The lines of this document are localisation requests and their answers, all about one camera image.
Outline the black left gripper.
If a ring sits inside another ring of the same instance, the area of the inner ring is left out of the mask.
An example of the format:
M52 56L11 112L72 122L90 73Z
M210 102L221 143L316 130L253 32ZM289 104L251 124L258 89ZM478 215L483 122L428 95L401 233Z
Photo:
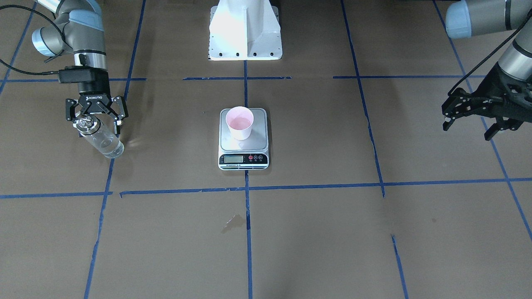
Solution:
M517 78L496 63L473 93L463 88L450 93L441 105L441 113L445 116L444 131L456 119L470 115L496 119L484 133L486 141L500 131L516 131L523 123L531 122L531 76Z

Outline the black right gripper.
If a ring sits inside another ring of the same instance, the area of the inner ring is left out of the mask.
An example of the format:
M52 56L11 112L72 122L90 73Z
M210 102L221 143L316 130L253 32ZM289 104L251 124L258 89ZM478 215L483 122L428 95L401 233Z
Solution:
M78 83L79 98L65 100L65 119L71 123L84 114L108 114L113 119L115 134L121 134L121 126L129 117L127 101L123 96L111 97L108 79Z

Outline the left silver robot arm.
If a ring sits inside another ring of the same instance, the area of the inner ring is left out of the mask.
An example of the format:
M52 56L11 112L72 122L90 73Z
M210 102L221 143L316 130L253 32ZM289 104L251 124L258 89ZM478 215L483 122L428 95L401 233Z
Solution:
M499 131L515 131L532 120L531 2L530 0L460 0L446 12L445 29L451 39L509 32L496 47L509 47L490 69L477 89L468 93L456 83L441 106L447 131L459 118L470 115L494 118L485 132L491 140Z

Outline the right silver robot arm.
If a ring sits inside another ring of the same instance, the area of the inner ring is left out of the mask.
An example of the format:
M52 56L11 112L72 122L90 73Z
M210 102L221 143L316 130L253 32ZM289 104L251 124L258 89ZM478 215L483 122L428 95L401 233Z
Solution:
M67 121L74 121L75 107L80 105L81 114L108 114L119 134L128 111L123 97L111 96L100 6L95 0L39 0L38 4L55 13L55 19L32 33L35 49L49 59L74 56L74 64L58 73L59 82L78 85L78 100L66 103Z

